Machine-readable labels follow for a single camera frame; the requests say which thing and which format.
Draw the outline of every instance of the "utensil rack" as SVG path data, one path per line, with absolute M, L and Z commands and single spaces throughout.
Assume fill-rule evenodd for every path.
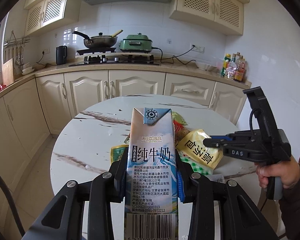
M 14 35 L 14 32 L 11 31 L 10 39 L 5 41 L 5 43 L 3 45 L 3 48 L 15 47 L 15 46 L 18 46 L 18 45 L 26 44 L 28 42 L 30 42 L 30 37 L 23 37 L 23 38 L 16 39 L 16 36 Z

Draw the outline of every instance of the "beige countertop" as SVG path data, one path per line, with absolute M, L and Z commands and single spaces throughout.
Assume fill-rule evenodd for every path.
M 137 65 L 137 64 L 98 64 L 98 65 L 84 65 L 68 67 L 72 63 L 67 63 L 59 66 L 48 66 L 46 68 L 34 71 L 28 75 L 22 76 L 17 79 L 13 84 L 0 91 L 0 98 L 18 87 L 19 85 L 36 77 L 53 75 L 58 73 L 66 73 L 73 71 L 86 71 L 86 70 L 143 70 L 143 71 L 157 71 L 172 74 L 180 74 L 185 76 L 192 76 L 198 78 L 209 79 L 225 84 L 229 84 L 242 89 L 248 89 L 251 86 L 251 82 L 239 83 L 236 81 L 229 80 L 221 77 L 220 74 L 215 72 L 208 72 L 197 68 L 195 65 L 182 65 L 182 64 L 160 64 L 160 65 Z

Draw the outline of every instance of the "person's arm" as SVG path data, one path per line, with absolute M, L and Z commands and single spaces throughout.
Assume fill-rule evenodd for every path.
M 300 164 L 291 157 L 290 162 L 281 162 L 257 167 L 259 184 L 268 185 L 268 177 L 281 177 L 283 198 L 279 200 L 286 235 L 291 240 L 300 239 Z

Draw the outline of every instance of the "wooden cutting board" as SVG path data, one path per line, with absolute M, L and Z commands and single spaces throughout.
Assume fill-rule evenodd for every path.
M 13 58 L 2 65 L 2 82 L 4 85 L 8 86 L 14 82 L 13 69 Z

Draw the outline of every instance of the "black kettle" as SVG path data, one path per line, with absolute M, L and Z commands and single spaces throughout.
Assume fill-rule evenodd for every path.
M 62 65 L 67 63 L 68 47 L 59 46 L 56 48 L 56 64 Z

